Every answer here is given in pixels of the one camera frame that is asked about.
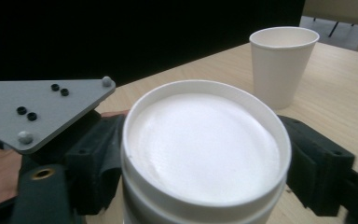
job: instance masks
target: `triangular metal plate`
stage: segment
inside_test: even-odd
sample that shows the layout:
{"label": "triangular metal plate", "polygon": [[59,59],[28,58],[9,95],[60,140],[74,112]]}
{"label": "triangular metal plate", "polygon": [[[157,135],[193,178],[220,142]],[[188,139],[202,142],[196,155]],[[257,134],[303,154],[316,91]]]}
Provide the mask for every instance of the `triangular metal plate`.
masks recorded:
{"label": "triangular metal plate", "polygon": [[[54,84],[59,86],[58,91],[51,87]],[[0,81],[0,141],[22,154],[33,153],[94,109],[115,88],[110,77]],[[62,89],[67,89],[68,94],[61,93]],[[23,115],[17,111],[21,106],[26,109]],[[28,119],[32,119],[30,113],[36,114],[35,120]]]}

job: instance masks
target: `white paper cup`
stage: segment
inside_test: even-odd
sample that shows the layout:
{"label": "white paper cup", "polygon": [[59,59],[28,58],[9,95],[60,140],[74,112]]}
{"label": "white paper cup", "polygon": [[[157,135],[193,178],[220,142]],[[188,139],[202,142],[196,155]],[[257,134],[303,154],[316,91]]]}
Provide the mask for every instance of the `white paper cup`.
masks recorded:
{"label": "white paper cup", "polygon": [[319,35],[300,27],[275,27],[250,36],[254,95],[273,109],[289,106]]}
{"label": "white paper cup", "polygon": [[245,91],[205,80],[158,87],[124,124],[125,223],[265,223],[290,146],[274,112]]}

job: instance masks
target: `screw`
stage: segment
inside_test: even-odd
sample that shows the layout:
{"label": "screw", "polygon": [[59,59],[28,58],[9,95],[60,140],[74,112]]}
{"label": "screw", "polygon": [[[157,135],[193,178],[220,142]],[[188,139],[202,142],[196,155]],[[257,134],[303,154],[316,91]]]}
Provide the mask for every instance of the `screw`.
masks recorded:
{"label": "screw", "polygon": [[20,107],[17,108],[17,113],[19,115],[24,115],[24,114],[27,113],[27,108],[25,108],[24,106],[20,106]]}
{"label": "screw", "polygon": [[103,77],[103,86],[104,86],[104,87],[110,87],[110,86],[112,86],[112,82],[113,82],[112,78],[110,78],[110,77]]}
{"label": "screw", "polygon": [[52,84],[52,85],[51,85],[51,90],[52,90],[52,91],[59,91],[59,90],[60,90],[60,85],[58,85],[58,84]]}
{"label": "screw", "polygon": [[32,134],[27,131],[19,132],[17,134],[17,136],[19,138],[19,142],[21,142],[25,145],[28,145],[28,144],[32,143],[32,141],[34,141],[34,137],[32,136]]}
{"label": "screw", "polygon": [[37,119],[37,115],[36,115],[36,113],[31,112],[31,113],[27,114],[27,118],[29,121],[34,121]]}
{"label": "screw", "polygon": [[62,95],[62,96],[67,96],[67,95],[69,95],[68,89],[62,89],[62,90],[61,90],[61,95]]}

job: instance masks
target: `black screw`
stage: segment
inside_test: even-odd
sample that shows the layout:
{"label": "black screw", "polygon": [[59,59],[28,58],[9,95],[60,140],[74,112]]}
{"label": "black screw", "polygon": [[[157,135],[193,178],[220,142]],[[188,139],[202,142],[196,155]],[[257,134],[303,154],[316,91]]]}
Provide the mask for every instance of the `black screw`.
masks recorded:
{"label": "black screw", "polygon": [[31,113],[27,114],[27,118],[29,121],[34,121],[37,119],[37,115],[36,115],[36,113],[31,112]]}
{"label": "black screw", "polygon": [[68,89],[62,89],[62,90],[61,90],[61,95],[62,95],[62,96],[67,96],[67,95],[69,95]]}
{"label": "black screw", "polygon": [[17,113],[19,115],[24,115],[24,114],[27,113],[27,108],[25,108],[24,106],[20,106],[20,107],[17,108]]}
{"label": "black screw", "polygon": [[52,85],[51,85],[51,90],[52,90],[52,91],[59,91],[59,90],[60,90],[60,85],[58,85],[58,84],[52,84]]}

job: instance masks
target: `wooden table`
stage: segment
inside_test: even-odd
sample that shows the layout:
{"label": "wooden table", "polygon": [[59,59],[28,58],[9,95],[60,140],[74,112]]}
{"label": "wooden table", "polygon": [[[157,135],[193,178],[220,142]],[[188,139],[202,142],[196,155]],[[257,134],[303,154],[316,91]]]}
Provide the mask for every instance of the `wooden table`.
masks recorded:
{"label": "wooden table", "polygon": [[[229,49],[192,63],[117,88],[97,108],[99,112],[120,111],[146,92],[165,83],[183,79],[209,79],[253,92],[249,44]],[[299,84],[294,102],[275,111],[299,119],[351,151],[358,171],[358,52],[318,43]],[[122,223],[121,186],[111,206],[88,223]],[[268,223],[343,223],[345,209],[338,217],[316,217],[305,209],[289,189],[283,192]]]}

